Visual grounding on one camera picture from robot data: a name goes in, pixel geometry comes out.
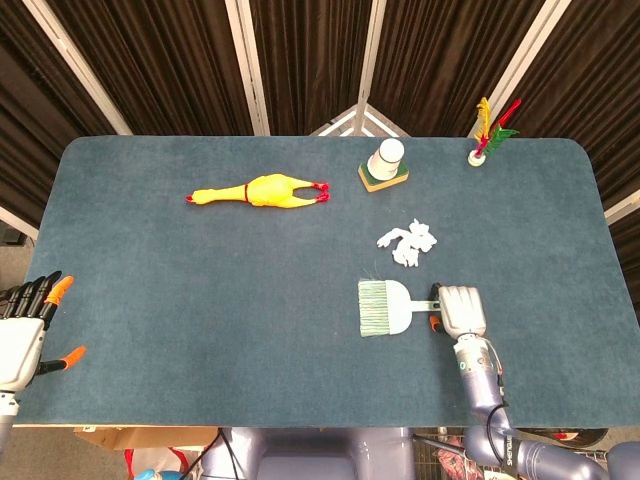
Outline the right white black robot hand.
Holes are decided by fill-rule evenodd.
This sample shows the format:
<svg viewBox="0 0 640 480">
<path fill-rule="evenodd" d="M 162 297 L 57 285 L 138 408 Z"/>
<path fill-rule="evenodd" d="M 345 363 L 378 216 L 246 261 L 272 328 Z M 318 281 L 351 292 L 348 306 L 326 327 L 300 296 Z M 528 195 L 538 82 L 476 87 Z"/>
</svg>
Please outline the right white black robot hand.
<svg viewBox="0 0 640 480">
<path fill-rule="evenodd" d="M 428 299 L 438 304 L 428 315 L 434 332 L 444 332 L 454 340 L 464 335 L 485 335 L 486 318 L 477 288 L 434 283 Z"/>
</svg>

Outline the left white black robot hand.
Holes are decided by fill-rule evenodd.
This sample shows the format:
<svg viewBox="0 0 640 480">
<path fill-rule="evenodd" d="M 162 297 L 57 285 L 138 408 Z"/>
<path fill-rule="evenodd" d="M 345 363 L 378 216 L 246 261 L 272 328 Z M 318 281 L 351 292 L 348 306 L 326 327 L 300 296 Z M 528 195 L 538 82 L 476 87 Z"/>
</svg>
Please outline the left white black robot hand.
<svg viewBox="0 0 640 480">
<path fill-rule="evenodd" d="M 13 287 L 1 295 L 1 392 L 16 394 L 36 376 L 66 371 L 86 354 L 83 345 L 66 356 L 44 361 L 45 337 L 74 277 L 55 271 Z"/>
</svg>

